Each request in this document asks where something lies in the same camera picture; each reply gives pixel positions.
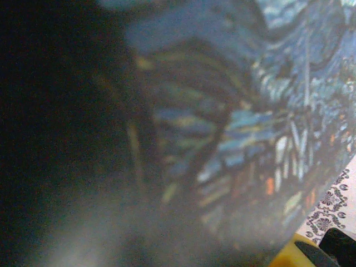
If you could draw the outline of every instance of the glossy surface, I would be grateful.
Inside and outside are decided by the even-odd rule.
[[[164,205],[188,201],[268,264],[253,244],[280,249],[355,155],[355,14],[339,0],[206,0],[129,23]]]

